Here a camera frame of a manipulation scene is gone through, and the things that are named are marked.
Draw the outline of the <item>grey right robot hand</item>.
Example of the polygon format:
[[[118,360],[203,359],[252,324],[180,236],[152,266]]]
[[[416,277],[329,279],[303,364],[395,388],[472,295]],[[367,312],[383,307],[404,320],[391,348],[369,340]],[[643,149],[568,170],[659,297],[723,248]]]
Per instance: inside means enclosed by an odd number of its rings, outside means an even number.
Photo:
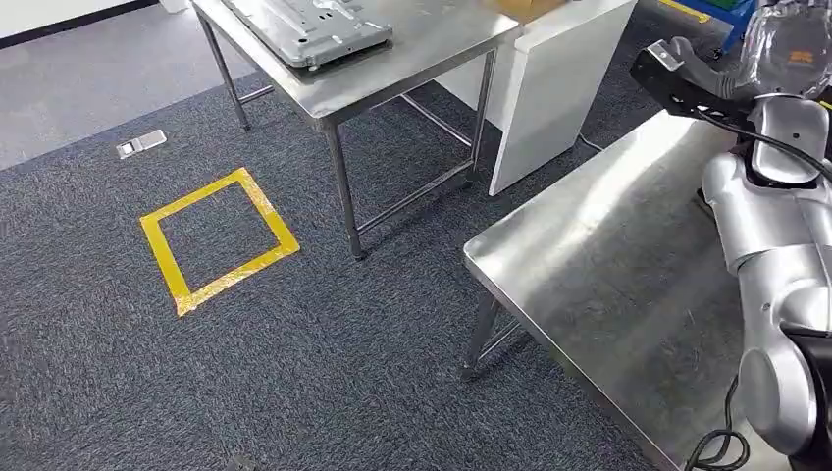
[[[831,80],[831,3],[758,1],[737,66],[716,71],[681,36],[668,50],[682,62],[681,76],[728,100],[787,93],[813,99]]]

